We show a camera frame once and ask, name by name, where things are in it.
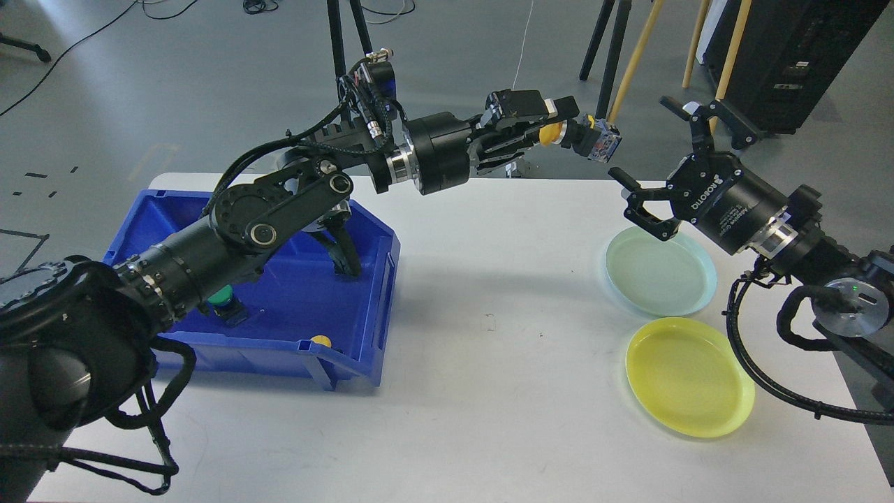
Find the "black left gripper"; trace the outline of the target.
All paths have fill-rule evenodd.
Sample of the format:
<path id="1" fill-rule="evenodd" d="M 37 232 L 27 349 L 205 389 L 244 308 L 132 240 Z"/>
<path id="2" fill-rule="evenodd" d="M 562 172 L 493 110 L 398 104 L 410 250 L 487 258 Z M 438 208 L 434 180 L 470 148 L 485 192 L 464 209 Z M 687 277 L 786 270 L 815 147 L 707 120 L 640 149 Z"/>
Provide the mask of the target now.
<path id="1" fill-rule="evenodd" d="M 485 176 L 522 157 L 536 141 L 531 128 L 579 115 L 574 96 L 545 99 L 538 90 L 496 90 L 479 117 L 460 120 L 437 112 L 404 125 L 406 145 L 422 195 L 447 190 Z"/>

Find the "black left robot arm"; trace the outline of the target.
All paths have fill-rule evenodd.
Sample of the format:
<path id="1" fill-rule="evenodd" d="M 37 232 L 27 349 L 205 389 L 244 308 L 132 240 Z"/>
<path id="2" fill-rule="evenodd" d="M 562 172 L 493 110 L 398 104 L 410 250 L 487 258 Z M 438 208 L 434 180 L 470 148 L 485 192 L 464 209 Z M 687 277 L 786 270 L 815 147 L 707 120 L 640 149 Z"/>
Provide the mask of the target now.
<path id="1" fill-rule="evenodd" d="M 338 271 L 360 259 L 335 208 L 365 165 L 378 192 L 412 180 L 453 188 L 521 156 L 540 131 L 568 133 L 575 99 L 496 90 L 470 119 L 406 120 L 389 49 L 337 76 L 339 101 L 309 130 L 253 147 L 221 175 L 199 218 L 114 266 L 69 256 L 2 279 L 2 500 L 24 502 L 60 464 L 166 493 L 179 468 L 163 415 L 196 366 L 163 337 L 229 284 L 258 279 L 288 239 L 322 225 Z"/>

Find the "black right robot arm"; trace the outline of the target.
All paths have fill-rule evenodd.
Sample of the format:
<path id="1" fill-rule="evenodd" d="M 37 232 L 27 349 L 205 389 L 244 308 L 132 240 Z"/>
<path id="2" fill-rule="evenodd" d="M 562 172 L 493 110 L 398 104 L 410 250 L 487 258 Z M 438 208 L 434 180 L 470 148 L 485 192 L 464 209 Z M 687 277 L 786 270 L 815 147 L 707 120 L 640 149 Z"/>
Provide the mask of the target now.
<path id="1" fill-rule="evenodd" d="M 724 312 L 733 354 L 758 386 L 816 419 L 887 425 L 892 418 L 892 356 L 870 341 L 892 321 L 892 252 L 859 257 L 821 229 L 820 194 L 805 184 L 784 195 L 741 162 L 738 152 L 760 139 L 756 125 L 722 100 L 661 104 L 689 125 L 692 152 L 662 188 L 644 188 L 621 168 L 610 176 L 626 190 L 626 219 L 661 241 L 687 222 L 734 255 L 756 252 L 753 270 L 729 291 Z M 770 378 L 742 341 L 738 317 L 750 286 L 772 289 L 796 280 L 776 331 L 804 351 L 840 351 L 875 380 L 881 411 L 836 407 L 804 397 Z"/>

